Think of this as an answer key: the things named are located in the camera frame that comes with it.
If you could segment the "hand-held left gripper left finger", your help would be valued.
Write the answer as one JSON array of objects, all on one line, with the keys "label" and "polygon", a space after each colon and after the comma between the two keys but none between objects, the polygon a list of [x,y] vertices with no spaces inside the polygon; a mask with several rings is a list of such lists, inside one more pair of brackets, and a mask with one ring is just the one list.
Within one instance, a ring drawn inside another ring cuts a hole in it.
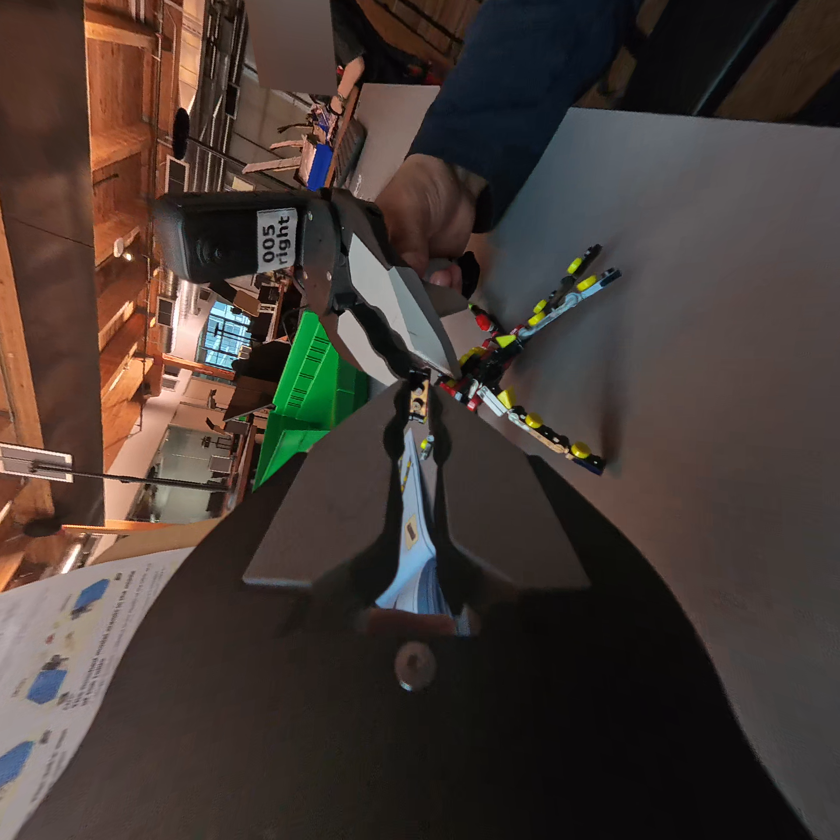
[{"label": "hand-held left gripper left finger", "polygon": [[367,607],[396,578],[408,383],[389,386],[311,447],[243,576]]}]

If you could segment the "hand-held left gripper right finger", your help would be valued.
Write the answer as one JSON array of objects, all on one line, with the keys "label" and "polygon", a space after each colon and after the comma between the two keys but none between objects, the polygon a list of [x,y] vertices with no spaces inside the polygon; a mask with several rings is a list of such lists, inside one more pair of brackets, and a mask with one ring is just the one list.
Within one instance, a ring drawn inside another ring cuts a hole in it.
[{"label": "hand-held left gripper right finger", "polygon": [[527,456],[446,392],[429,393],[433,539],[449,606],[476,612],[592,583]]}]

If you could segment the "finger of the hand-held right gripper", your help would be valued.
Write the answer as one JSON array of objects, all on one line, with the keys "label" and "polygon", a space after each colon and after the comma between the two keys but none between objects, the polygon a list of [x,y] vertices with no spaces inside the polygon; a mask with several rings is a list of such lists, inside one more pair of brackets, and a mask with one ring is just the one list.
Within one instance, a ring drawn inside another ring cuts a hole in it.
[{"label": "finger of the hand-held right gripper", "polygon": [[470,315],[469,302],[451,287],[425,281],[425,318],[434,330],[451,332],[453,325]]},{"label": "finger of the hand-held right gripper", "polygon": [[355,366],[377,382],[407,380],[414,372],[460,372],[443,318],[412,269],[390,266],[352,234],[332,274],[329,314]]}]

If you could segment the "black yellow red lego model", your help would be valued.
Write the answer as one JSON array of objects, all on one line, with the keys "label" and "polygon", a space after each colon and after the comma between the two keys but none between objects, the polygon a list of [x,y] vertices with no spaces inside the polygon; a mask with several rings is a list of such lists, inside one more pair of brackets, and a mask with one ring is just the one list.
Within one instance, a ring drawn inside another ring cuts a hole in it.
[{"label": "black yellow red lego model", "polygon": [[441,374],[436,381],[436,386],[470,412],[477,413],[481,406],[487,406],[494,415],[508,420],[556,455],[596,476],[604,471],[604,458],[594,454],[587,444],[570,441],[547,425],[540,415],[529,412],[510,387],[502,386],[502,379],[536,335],[620,279],[622,272],[618,268],[601,274],[592,272],[601,252],[602,246],[595,244],[574,259],[558,287],[535,305],[527,321],[510,331],[504,330],[487,310],[470,303],[468,309],[487,337],[483,344],[460,358],[459,377]]}]

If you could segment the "person's right forearm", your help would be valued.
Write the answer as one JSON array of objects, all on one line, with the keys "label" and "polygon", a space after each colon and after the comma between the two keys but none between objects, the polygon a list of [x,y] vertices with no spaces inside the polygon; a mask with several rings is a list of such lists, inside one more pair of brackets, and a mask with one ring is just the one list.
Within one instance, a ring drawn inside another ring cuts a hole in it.
[{"label": "person's right forearm", "polygon": [[571,108],[608,71],[641,1],[491,1],[409,150],[486,182],[477,234],[490,231]]}]

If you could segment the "lego instruction booklet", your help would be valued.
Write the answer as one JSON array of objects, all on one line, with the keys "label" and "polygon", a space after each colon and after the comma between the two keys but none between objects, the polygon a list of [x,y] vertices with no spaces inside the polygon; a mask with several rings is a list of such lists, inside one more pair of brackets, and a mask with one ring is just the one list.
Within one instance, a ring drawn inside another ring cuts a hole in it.
[{"label": "lego instruction booklet", "polygon": [[431,510],[413,431],[404,436],[399,470],[402,492],[402,525],[394,580],[375,605],[418,615],[454,617],[438,580],[436,549],[428,523]]}]

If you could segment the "person's right hand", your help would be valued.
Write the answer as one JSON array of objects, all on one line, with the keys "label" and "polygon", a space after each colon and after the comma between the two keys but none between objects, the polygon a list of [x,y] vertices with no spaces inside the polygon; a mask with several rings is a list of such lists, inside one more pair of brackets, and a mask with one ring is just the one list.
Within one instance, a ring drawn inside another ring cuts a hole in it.
[{"label": "person's right hand", "polygon": [[461,291],[455,261],[466,252],[486,186],[460,166],[411,154],[377,197],[395,252],[422,279]]}]

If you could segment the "large window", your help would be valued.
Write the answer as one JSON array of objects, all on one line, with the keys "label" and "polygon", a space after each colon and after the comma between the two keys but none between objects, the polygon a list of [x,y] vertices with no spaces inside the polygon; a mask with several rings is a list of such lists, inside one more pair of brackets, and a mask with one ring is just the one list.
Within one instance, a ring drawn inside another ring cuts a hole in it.
[{"label": "large window", "polygon": [[216,301],[196,346],[196,361],[232,371],[243,346],[249,347],[252,318],[231,304]]}]

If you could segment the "green plastic crate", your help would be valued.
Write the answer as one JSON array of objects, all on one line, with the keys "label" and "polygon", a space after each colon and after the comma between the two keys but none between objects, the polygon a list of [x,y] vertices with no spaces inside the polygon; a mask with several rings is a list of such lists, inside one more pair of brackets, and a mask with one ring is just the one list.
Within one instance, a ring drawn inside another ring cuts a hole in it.
[{"label": "green plastic crate", "polygon": [[306,312],[268,414],[254,489],[366,404],[369,390],[368,376],[339,356],[319,317]]}]

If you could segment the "white ceiling light fixture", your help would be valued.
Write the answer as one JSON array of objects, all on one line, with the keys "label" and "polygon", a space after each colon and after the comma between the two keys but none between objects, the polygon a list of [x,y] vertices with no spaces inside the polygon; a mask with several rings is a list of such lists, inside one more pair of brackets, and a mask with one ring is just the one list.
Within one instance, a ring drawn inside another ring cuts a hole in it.
[{"label": "white ceiling light fixture", "polygon": [[70,454],[1,443],[1,473],[6,476],[71,484],[74,480],[73,466]]}]

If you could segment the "printed paper sheet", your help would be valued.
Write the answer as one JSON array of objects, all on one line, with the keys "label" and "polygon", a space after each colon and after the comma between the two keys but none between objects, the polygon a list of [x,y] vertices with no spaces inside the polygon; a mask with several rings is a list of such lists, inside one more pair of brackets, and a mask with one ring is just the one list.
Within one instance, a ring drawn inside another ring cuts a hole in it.
[{"label": "printed paper sheet", "polygon": [[132,637],[193,548],[98,563],[1,595],[1,838],[86,737]]}]

